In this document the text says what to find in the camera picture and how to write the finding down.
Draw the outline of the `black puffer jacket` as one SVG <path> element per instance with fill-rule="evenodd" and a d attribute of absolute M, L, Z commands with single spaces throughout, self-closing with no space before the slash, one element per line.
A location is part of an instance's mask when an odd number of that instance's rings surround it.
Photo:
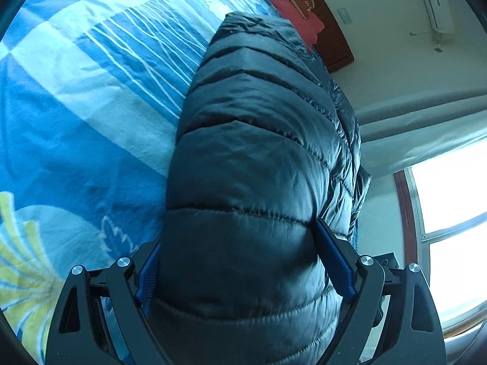
<path fill-rule="evenodd" d="M 314 364 L 341 298 L 310 230 L 351 240 L 354 110 L 292 24 L 227 15 L 179 120 L 149 321 L 176 364 Z"/>

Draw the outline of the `right window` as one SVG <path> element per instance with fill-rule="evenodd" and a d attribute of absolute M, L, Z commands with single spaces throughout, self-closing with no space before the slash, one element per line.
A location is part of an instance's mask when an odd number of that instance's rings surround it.
<path fill-rule="evenodd" d="M 446 338 L 486 319 L 486 140 L 393 175 L 405 262 L 417 263 Z"/>

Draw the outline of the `right grey curtain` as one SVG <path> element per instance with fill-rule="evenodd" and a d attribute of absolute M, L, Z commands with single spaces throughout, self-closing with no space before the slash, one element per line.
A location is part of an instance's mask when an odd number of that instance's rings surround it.
<path fill-rule="evenodd" d="M 374 177 L 486 138 L 486 87 L 419 92 L 356 111 L 362 165 Z"/>

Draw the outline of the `dark wooden headboard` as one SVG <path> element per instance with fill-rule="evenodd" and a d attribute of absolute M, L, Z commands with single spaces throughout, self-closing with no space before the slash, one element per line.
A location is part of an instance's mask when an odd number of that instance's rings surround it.
<path fill-rule="evenodd" d="M 317 35 L 314 49 L 330 73 L 348 66 L 354 56 L 348 42 L 325 0 L 314 0 L 314 14 L 324 24 L 324 29 Z"/>

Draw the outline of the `blue patterned bed sheet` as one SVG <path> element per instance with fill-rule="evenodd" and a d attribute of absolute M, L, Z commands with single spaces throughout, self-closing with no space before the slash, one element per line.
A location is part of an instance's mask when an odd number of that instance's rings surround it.
<path fill-rule="evenodd" d="M 1 42 L 1 309 L 44 360 L 74 265 L 104 269 L 162 226 L 191 80 L 229 12 L 268 0 L 26 0 Z"/>

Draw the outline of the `red pillow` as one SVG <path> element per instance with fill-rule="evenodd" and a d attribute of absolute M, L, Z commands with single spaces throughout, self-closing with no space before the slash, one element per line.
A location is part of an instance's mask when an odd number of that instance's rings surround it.
<path fill-rule="evenodd" d="M 308 19 L 304 19 L 289 0 L 269 0 L 282 17 L 289 20 L 308 48 L 317 43 L 317 35 L 324 29 L 323 22 L 312 11 Z"/>

